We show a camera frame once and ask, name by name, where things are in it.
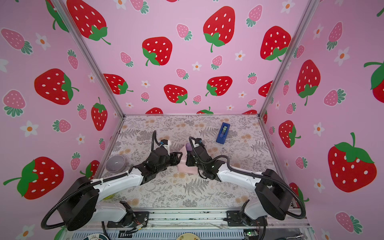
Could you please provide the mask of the purple wrapping paper sheet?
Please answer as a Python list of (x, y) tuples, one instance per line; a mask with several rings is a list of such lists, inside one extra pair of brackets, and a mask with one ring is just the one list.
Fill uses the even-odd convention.
[(185, 174), (198, 174), (198, 168), (197, 167), (189, 167), (187, 166), (187, 158), (188, 153), (192, 150), (191, 144), (187, 143), (184, 147), (180, 149), (180, 152), (183, 154), (181, 157), (180, 163), (177, 165), (179, 173), (185, 173)]

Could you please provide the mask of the grey round lid disc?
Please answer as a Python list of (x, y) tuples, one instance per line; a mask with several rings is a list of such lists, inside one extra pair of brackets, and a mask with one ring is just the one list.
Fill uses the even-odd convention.
[(121, 155), (110, 157), (105, 164), (105, 169), (109, 173), (117, 174), (121, 173), (125, 169), (126, 160)]

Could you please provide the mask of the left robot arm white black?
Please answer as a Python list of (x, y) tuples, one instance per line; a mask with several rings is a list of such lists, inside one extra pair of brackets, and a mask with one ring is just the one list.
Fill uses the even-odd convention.
[(43, 217), (41, 228), (51, 230), (66, 227), (75, 231), (91, 222), (112, 222), (130, 227), (136, 221), (136, 213), (127, 202), (102, 204), (101, 201), (124, 189), (135, 188), (155, 179), (157, 174), (180, 163), (183, 153), (170, 153), (159, 147), (149, 157), (130, 170), (92, 181), (77, 179), (65, 195)]

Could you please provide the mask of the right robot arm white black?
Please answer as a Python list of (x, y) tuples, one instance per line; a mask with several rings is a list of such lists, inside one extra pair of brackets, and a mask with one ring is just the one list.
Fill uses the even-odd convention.
[(306, 217), (304, 202), (275, 171), (267, 169), (261, 173), (253, 173), (235, 168), (230, 165), (229, 157), (220, 155), (212, 158), (203, 145), (187, 146), (186, 149), (186, 165), (197, 167), (198, 173), (204, 179), (231, 183), (256, 193), (258, 199), (254, 202), (248, 201), (241, 209), (246, 220), (266, 216), (281, 221), (286, 216), (295, 219)]

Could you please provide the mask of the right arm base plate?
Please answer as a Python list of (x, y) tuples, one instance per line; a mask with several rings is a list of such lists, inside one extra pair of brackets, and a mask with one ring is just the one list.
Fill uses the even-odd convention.
[(247, 200), (240, 210), (226, 212), (223, 220), (228, 223), (229, 227), (266, 227), (268, 225), (266, 216), (253, 220), (245, 214), (245, 207), (249, 201)]

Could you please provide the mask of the blue tape dispenser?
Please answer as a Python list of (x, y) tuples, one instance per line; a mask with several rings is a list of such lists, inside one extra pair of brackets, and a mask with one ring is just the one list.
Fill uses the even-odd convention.
[(230, 124), (222, 123), (216, 142), (224, 145), (230, 129)]

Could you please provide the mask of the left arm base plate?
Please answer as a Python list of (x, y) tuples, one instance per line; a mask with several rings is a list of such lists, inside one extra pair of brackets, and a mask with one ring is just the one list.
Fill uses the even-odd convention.
[(125, 215), (119, 222), (108, 221), (108, 228), (145, 228), (148, 224), (150, 212), (134, 211), (131, 206), (124, 201), (120, 201), (124, 207)]

